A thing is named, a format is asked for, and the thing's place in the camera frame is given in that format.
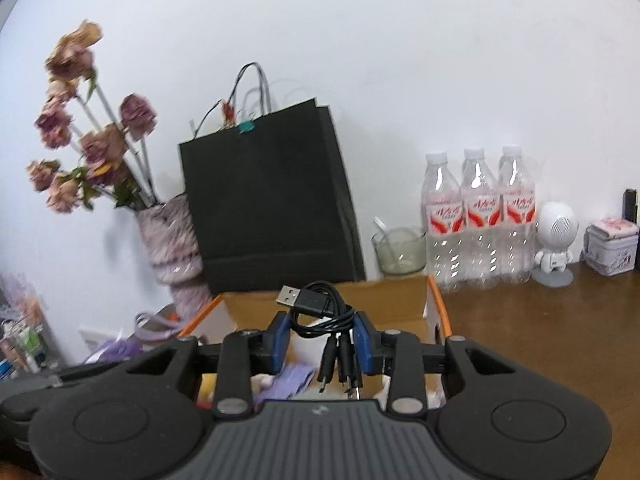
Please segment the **colourful clutter at left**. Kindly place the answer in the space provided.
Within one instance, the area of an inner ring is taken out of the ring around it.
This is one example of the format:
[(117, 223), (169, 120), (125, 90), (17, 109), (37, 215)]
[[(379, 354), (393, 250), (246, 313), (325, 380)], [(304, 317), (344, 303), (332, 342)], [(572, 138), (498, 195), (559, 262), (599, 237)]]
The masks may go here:
[(66, 365), (34, 286), (1, 274), (1, 375), (54, 372)]

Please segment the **purple fabric pouch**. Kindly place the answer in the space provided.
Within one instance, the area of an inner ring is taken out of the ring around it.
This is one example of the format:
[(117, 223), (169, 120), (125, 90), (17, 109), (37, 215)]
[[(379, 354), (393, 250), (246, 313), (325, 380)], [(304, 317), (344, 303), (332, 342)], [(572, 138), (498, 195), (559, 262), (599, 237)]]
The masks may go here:
[(316, 368), (304, 363), (286, 363), (276, 376), (260, 374), (252, 378), (255, 406), (267, 401), (290, 400), (307, 389)]

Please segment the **purple tissue pack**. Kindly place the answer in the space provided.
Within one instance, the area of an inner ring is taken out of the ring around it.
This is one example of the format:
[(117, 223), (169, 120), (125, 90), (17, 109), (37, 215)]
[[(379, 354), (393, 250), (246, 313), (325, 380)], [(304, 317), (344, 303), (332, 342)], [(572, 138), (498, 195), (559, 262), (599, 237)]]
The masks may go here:
[(100, 344), (87, 359), (85, 364), (122, 362), (135, 358), (143, 352), (143, 346), (136, 338), (118, 337)]

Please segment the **glass jar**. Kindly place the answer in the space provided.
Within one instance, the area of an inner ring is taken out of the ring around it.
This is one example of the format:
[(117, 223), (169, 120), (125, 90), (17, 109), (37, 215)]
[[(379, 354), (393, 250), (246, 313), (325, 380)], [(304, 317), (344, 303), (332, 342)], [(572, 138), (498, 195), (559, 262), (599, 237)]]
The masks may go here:
[(401, 278), (422, 273), (426, 267), (426, 233), (415, 226), (390, 228), (378, 217), (373, 218), (376, 233), (371, 242), (378, 270), (384, 276)]

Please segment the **pink textured vase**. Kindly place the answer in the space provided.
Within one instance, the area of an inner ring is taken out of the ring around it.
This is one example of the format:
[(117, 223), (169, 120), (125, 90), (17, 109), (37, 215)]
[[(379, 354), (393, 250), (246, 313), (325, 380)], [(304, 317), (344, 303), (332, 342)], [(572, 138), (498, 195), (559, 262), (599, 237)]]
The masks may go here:
[(175, 311), (189, 321), (212, 301), (186, 194), (138, 211), (143, 246), (158, 284), (169, 288)]

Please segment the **middle water bottle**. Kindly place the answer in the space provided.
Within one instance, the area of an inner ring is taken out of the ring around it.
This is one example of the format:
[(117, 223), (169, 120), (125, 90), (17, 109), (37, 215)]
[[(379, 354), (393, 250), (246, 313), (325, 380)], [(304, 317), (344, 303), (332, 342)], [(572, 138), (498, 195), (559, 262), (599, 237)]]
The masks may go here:
[(461, 192), (468, 240), (465, 277), (477, 288), (493, 288), (499, 278), (500, 194), (482, 148), (464, 150)]

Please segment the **water bottle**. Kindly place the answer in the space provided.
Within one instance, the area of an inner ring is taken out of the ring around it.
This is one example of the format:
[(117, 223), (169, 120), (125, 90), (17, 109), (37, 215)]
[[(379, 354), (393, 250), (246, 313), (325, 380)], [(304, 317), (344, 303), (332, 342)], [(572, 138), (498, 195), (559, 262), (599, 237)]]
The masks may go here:
[(468, 240), (465, 277), (477, 288), (493, 288), (499, 278), (500, 194), (482, 148), (464, 150), (461, 192)]
[(440, 290), (452, 292), (464, 281), (465, 218), (461, 188), (448, 167), (445, 152), (426, 155), (421, 214), (428, 273)]
[(498, 167), (501, 278), (525, 283), (534, 265), (536, 185), (519, 145), (506, 145)]

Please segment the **black paper bag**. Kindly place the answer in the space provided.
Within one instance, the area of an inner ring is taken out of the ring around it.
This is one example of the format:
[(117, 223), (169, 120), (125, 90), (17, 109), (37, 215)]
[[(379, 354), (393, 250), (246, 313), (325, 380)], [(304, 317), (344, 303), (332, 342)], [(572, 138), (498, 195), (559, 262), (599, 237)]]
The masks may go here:
[[(366, 277), (357, 218), (329, 107), (274, 110), (258, 73), (260, 113), (219, 102), (224, 125), (180, 144), (186, 198), (213, 295)], [(255, 129), (239, 133), (243, 120)]]

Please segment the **left water bottle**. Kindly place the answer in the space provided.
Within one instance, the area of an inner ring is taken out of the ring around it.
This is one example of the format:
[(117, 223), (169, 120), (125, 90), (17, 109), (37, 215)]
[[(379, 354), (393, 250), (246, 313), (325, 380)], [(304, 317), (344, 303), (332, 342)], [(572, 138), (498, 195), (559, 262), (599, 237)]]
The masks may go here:
[(464, 281), (465, 218), (461, 188), (448, 167), (445, 152), (426, 155), (421, 214), (428, 273), (440, 290), (452, 292)]

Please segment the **right water bottle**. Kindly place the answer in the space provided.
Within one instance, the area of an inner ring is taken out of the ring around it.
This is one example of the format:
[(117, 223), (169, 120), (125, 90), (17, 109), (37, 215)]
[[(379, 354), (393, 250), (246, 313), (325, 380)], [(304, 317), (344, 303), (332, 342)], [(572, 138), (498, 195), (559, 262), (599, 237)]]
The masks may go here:
[(534, 265), (536, 185), (519, 145), (506, 145), (498, 167), (501, 278), (525, 283)]

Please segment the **white robot figurine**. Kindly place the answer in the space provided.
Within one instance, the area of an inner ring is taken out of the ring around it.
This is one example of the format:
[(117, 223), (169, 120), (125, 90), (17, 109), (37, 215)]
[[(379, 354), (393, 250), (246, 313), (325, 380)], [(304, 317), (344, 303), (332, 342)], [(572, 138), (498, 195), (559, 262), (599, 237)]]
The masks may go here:
[(539, 248), (534, 257), (532, 278), (548, 288), (563, 288), (573, 283), (568, 266), (574, 261), (570, 246), (577, 236), (579, 223), (570, 206), (547, 202), (537, 220)]

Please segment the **teal binder clip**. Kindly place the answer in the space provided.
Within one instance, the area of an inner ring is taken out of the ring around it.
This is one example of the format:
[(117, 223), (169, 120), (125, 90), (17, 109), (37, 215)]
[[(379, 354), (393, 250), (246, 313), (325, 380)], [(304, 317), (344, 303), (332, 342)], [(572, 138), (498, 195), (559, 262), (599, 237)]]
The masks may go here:
[(239, 123), (238, 128), (241, 134), (249, 133), (255, 129), (255, 122), (251, 119), (243, 120)]

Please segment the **small white tin box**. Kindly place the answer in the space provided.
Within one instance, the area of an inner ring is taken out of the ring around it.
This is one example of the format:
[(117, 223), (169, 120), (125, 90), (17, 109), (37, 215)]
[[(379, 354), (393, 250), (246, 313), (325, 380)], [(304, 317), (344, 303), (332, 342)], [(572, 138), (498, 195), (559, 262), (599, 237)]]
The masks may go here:
[(639, 227), (628, 220), (606, 218), (592, 222), (585, 230), (582, 258), (603, 276), (634, 270)]

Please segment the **dried rose bouquet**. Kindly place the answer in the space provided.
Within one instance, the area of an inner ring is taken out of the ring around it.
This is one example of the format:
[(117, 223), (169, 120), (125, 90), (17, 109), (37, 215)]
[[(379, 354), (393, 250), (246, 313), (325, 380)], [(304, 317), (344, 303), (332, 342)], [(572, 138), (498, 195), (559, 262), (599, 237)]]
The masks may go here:
[(82, 21), (63, 35), (44, 62), (46, 99), (35, 120), (40, 142), (51, 151), (69, 148), (75, 162), (33, 160), (26, 168), (34, 191), (47, 195), (57, 214), (94, 208), (101, 197), (134, 212), (160, 204), (146, 138), (157, 112), (144, 96), (130, 93), (113, 106), (99, 83), (94, 46), (102, 28)]

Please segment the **black object far right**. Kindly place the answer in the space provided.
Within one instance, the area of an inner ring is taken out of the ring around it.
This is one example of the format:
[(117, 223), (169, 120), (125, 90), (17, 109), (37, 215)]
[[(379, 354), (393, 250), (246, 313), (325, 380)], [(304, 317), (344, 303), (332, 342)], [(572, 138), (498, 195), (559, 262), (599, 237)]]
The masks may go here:
[(631, 223), (638, 221), (638, 195), (635, 188), (627, 188), (624, 192), (623, 218)]

